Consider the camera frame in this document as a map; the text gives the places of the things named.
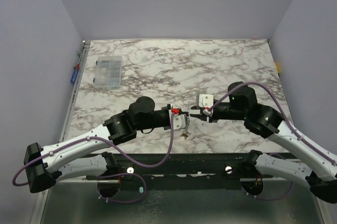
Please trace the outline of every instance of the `red clip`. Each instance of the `red clip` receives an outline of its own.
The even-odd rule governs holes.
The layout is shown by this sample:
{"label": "red clip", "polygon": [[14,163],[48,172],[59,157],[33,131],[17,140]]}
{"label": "red clip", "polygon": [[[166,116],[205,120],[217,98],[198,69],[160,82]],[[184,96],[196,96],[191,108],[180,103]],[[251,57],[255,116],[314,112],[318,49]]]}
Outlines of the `red clip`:
{"label": "red clip", "polygon": [[172,110],[171,110],[171,112],[173,112],[174,114],[179,114],[179,113],[180,113],[180,110],[179,110],[179,109],[176,109],[176,108],[174,108],[174,109],[172,109]]}

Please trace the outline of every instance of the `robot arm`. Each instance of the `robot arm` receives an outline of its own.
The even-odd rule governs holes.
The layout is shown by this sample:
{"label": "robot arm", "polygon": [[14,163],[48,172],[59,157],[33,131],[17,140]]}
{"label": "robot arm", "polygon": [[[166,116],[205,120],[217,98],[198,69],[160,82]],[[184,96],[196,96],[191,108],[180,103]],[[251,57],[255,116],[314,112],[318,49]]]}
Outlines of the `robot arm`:
{"label": "robot arm", "polygon": [[[66,142],[41,147],[33,143],[27,147],[24,164],[36,158],[42,158],[36,164],[27,167],[26,174],[30,192],[40,192],[52,187],[63,179],[80,176],[106,176],[117,174],[116,162],[111,153],[96,156],[86,155],[110,147],[108,141],[118,145],[136,138],[137,131],[155,128],[170,129],[171,114],[176,113],[174,129],[184,129],[189,124],[187,112],[174,109],[171,104],[161,110],[154,110],[151,98],[140,97],[129,106],[128,110],[112,116],[102,125]],[[93,140],[101,137],[108,141]]]}
{"label": "robot arm", "polygon": [[[242,84],[233,83],[228,91]],[[275,142],[302,161],[295,163],[271,157],[260,151],[251,151],[250,163],[245,165],[250,165],[250,168],[260,174],[269,174],[302,184],[310,188],[318,198],[337,203],[337,155],[322,148],[291,125],[294,133],[281,113],[270,106],[257,103],[253,88],[243,86],[232,92],[229,97],[229,103],[221,102],[210,110],[209,107],[217,100],[213,99],[213,95],[200,94],[197,97],[197,105],[192,107],[192,110],[199,110],[200,113],[190,116],[208,123],[218,120],[244,121],[244,126],[249,131]]]}

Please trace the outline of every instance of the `screw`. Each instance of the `screw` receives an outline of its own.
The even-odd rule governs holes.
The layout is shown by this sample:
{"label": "screw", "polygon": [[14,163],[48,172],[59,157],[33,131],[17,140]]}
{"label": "screw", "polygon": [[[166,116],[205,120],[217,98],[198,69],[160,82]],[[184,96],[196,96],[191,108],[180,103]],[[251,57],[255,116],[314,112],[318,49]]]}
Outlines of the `screw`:
{"label": "screw", "polygon": [[134,172],[134,169],[132,167],[128,167],[126,172],[132,174]]}
{"label": "screw", "polygon": [[227,166],[227,167],[225,168],[225,171],[226,171],[227,174],[231,174],[231,173],[233,172],[233,169],[232,169],[231,166]]}

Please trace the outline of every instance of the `small object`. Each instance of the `small object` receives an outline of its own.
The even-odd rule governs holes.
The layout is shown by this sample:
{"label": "small object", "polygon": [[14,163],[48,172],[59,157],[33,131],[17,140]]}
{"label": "small object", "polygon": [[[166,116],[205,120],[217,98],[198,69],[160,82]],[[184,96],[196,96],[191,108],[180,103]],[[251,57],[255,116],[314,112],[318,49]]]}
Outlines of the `small object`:
{"label": "small object", "polygon": [[94,86],[96,88],[118,89],[121,86],[121,72],[121,56],[98,57]]}
{"label": "small object", "polygon": [[180,113],[180,110],[177,109],[177,108],[173,108],[171,111],[172,111],[174,114],[179,114],[179,113]]}
{"label": "small object", "polygon": [[78,76],[78,70],[75,68],[73,71],[72,78],[70,79],[71,84],[75,84],[77,76]]}
{"label": "small object", "polygon": [[205,110],[202,111],[203,114],[207,115],[207,116],[212,116],[213,112],[209,111],[209,108],[206,107]]}
{"label": "small object", "polygon": [[75,84],[76,78],[78,76],[78,72],[80,71],[80,62],[81,62],[82,54],[79,51],[77,51],[77,55],[78,55],[78,62],[74,66],[73,75],[72,75],[72,78],[70,79],[71,84]]}
{"label": "small object", "polygon": [[126,172],[132,174],[134,172],[134,169],[132,167],[128,167]]}
{"label": "small object", "polygon": [[226,171],[227,174],[231,174],[231,173],[233,172],[233,169],[232,169],[231,166],[227,166],[227,167],[225,168],[225,171]]}
{"label": "small object", "polygon": [[198,108],[204,108],[206,106],[212,106],[214,99],[213,95],[210,94],[199,94],[196,96],[196,106]]}

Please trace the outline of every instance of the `blue object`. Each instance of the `blue object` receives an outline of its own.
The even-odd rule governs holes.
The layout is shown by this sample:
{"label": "blue object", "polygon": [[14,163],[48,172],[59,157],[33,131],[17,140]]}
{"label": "blue object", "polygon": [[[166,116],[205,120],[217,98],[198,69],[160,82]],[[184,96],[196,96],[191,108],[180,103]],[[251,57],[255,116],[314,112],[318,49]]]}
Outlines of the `blue object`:
{"label": "blue object", "polygon": [[76,68],[74,68],[74,72],[73,72],[72,78],[71,78],[71,80],[70,80],[70,82],[71,82],[72,84],[75,83],[76,78],[77,78],[77,75],[78,75],[78,70],[77,70]]}

